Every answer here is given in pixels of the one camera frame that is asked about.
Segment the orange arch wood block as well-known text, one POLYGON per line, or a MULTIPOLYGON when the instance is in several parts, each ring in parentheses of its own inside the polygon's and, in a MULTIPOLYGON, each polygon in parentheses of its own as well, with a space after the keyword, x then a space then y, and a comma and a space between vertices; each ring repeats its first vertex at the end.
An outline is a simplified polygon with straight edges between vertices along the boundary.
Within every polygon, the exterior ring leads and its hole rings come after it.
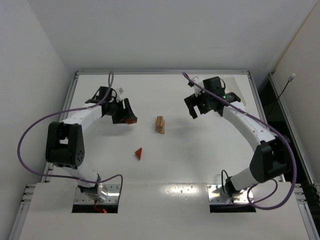
POLYGON ((127 124, 127 125, 131 125, 131 124, 135 124, 135 123, 137 123, 137 119, 126 119, 125 120, 125 123, 127 124))

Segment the striped dark wood block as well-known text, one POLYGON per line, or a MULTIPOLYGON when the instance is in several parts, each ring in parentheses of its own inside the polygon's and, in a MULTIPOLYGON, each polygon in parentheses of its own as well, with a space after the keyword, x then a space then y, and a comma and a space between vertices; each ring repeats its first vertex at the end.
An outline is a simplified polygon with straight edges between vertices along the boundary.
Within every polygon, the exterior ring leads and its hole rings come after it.
POLYGON ((165 133, 165 120, 163 116, 157 116, 155 119, 155 131, 164 134, 165 133))

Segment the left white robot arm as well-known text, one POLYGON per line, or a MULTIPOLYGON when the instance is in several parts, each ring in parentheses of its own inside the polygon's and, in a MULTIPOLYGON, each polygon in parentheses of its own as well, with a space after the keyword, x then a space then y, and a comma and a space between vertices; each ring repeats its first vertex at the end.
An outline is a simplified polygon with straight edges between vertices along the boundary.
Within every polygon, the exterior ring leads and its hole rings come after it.
POLYGON ((46 161, 74 177, 81 193, 92 199, 101 195, 103 185, 100 175, 85 163, 83 133, 104 116, 110 116, 113 124, 130 125, 138 121, 128 98, 121 99, 115 89, 101 86, 75 114, 51 122, 47 132, 46 161))

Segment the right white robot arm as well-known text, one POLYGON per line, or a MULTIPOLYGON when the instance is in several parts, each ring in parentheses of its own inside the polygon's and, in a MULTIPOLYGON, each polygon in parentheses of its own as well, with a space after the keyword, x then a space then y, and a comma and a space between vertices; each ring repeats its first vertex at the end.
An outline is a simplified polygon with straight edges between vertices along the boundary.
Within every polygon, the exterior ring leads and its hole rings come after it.
POLYGON ((227 177, 222 185, 229 197, 291 170, 293 164, 288 139, 276 135, 260 121, 253 119, 241 98, 234 92, 226 92, 224 80, 218 76, 201 80, 191 80, 186 73, 183 76, 194 89, 194 93, 184 99, 190 116, 193 119, 198 117, 195 108, 201 115, 210 111, 218 113, 239 131, 253 150, 249 166, 227 177))

